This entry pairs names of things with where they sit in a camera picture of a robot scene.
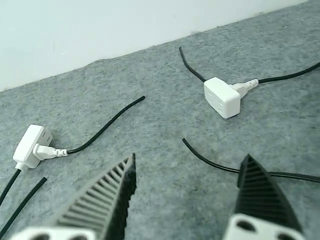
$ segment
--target cable strain relief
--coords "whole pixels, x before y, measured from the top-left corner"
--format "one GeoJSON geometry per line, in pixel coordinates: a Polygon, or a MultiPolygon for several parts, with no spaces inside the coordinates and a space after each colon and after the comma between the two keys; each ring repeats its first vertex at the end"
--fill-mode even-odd
{"type": "Polygon", "coordinates": [[[247,82],[250,85],[250,88],[248,90],[251,90],[253,88],[255,88],[256,86],[258,86],[259,84],[259,80],[258,79],[253,79],[247,82]]]}
{"type": "Polygon", "coordinates": [[[68,156],[67,149],[56,149],[54,151],[56,157],[66,157],[68,156]]]}
{"type": "Polygon", "coordinates": [[[26,171],[29,167],[27,165],[25,165],[24,163],[22,162],[18,162],[16,165],[15,165],[15,169],[19,169],[20,171],[26,171]]]}

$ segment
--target white plug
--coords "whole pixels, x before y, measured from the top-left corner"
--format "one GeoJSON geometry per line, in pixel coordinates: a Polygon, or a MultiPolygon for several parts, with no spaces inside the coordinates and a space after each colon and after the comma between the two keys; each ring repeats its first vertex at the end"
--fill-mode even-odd
{"type": "Polygon", "coordinates": [[[52,138],[46,127],[31,124],[14,151],[15,168],[21,171],[34,169],[44,159],[67,156],[66,149],[49,147],[52,138]]]}
{"type": "Polygon", "coordinates": [[[204,97],[210,106],[224,119],[228,119],[240,113],[241,98],[258,85],[258,80],[229,85],[213,77],[205,81],[203,85],[204,97]]]}

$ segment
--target white wall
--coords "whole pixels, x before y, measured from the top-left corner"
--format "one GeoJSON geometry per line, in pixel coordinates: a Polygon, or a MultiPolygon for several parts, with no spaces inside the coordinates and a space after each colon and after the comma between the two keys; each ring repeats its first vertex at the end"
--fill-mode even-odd
{"type": "Polygon", "coordinates": [[[0,0],[0,91],[305,0],[0,0]]]}

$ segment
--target black cable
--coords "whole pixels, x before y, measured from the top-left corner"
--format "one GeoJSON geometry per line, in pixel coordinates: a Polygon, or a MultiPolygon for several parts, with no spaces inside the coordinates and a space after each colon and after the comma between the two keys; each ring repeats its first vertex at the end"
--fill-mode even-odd
{"type": "Polygon", "coordinates": [[[131,108],[132,106],[136,105],[137,103],[141,102],[142,100],[144,100],[146,98],[146,96],[142,96],[139,99],[133,101],[132,103],[130,103],[129,105],[127,105],[125,108],[123,108],[120,112],[118,112],[110,121],[108,121],[106,123],[106,125],[103,126],[103,128],[101,128],[92,138],[89,139],[89,141],[87,141],[85,144],[83,144],[82,146],[73,149],[73,150],[68,150],[66,151],[67,154],[75,154],[77,152],[80,152],[81,150],[87,148],[90,144],[92,144],[115,120],[117,120],[117,118],[119,118],[125,111],[127,111],[129,108],[131,108]]]}
{"type": "Polygon", "coordinates": [[[2,204],[2,202],[4,201],[6,195],[8,194],[11,186],[14,184],[15,180],[17,179],[17,177],[19,176],[19,174],[21,173],[20,169],[17,169],[15,171],[15,173],[13,174],[13,176],[11,177],[10,181],[8,182],[8,184],[5,186],[1,196],[0,196],[0,206],[2,204]]]}
{"type": "Polygon", "coordinates": [[[32,196],[39,190],[39,188],[47,181],[45,177],[43,177],[37,185],[34,186],[34,188],[28,193],[28,195],[25,197],[25,199],[21,202],[21,204],[18,206],[18,208],[15,210],[15,212],[12,214],[10,219],[6,222],[2,230],[0,231],[0,240],[2,237],[6,234],[8,228],[10,228],[11,224],[14,222],[14,220],[17,218],[21,210],[24,208],[24,206],[28,203],[28,201],[32,198],[32,196]]]}
{"type": "MultiPolygon", "coordinates": [[[[231,173],[239,173],[238,169],[230,168],[226,166],[222,166],[220,164],[214,163],[208,159],[206,159],[204,156],[201,156],[193,147],[187,142],[185,138],[182,139],[183,143],[186,145],[186,147],[201,161],[205,162],[206,164],[209,164],[210,166],[213,166],[217,169],[221,169],[227,172],[231,173]]],[[[279,172],[279,171],[270,171],[269,174],[274,177],[279,178],[290,178],[290,179],[298,179],[298,180],[305,180],[315,183],[320,183],[320,177],[319,176],[312,176],[312,175],[305,175],[305,174],[299,174],[299,173],[290,173],[290,172],[279,172]]]]}
{"type": "Polygon", "coordinates": [[[292,73],[292,74],[285,75],[285,76],[276,76],[276,77],[260,79],[258,81],[259,81],[259,84],[263,84],[263,83],[274,82],[274,81],[279,81],[279,80],[291,79],[291,78],[295,78],[295,77],[301,76],[303,74],[309,73],[318,67],[320,67],[320,62],[318,62],[317,64],[315,64],[305,70],[298,71],[296,73],[292,73]]]}
{"type": "Polygon", "coordinates": [[[189,64],[188,64],[187,61],[186,61],[185,55],[184,55],[184,53],[182,52],[182,48],[181,48],[181,47],[179,47],[179,52],[180,52],[180,55],[181,55],[181,58],[182,58],[182,61],[183,61],[184,65],[185,65],[185,67],[186,67],[191,73],[193,73],[198,79],[200,79],[202,82],[205,82],[206,79],[205,79],[203,76],[201,76],[196,70],[194,70],[192,67],[189,66],[189,64]]]}

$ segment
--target mounting hole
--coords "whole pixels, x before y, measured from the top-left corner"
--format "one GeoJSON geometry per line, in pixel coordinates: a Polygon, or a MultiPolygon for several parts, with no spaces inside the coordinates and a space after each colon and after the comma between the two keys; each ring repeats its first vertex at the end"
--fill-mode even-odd
{"type": "Polygon", "coordinates": [[[33,238],[31,238],[30,240],[49,240],[49,235],[46,233],[43,234],[39,234],[37,236],[34,236],[33,238]]]}
{"type": "Polygon", "coordinates": [[[70,240],[88,240],[88,238],[84,235],[78,235],[70,238],[70,240]]]}
{"type": "Polygon", "coordinates": [[[286,233],[280,233],[280,234],[278,235],[278,239],[279,239],[279,240],[296,240],[296,239],[294,239],[292,236],[290,236],[290,235],[288,235],[288,234],[286,234],[286,233]]]}
{"type": "Polygon", "coordinates": [[[250,232],[256,232],[255,227],[248,221],[240,220],[240,221],[237,222],[236,225],[238,227],[244,229],[244,230],[247,230],[247,231],[250,231],[250,232]]]}

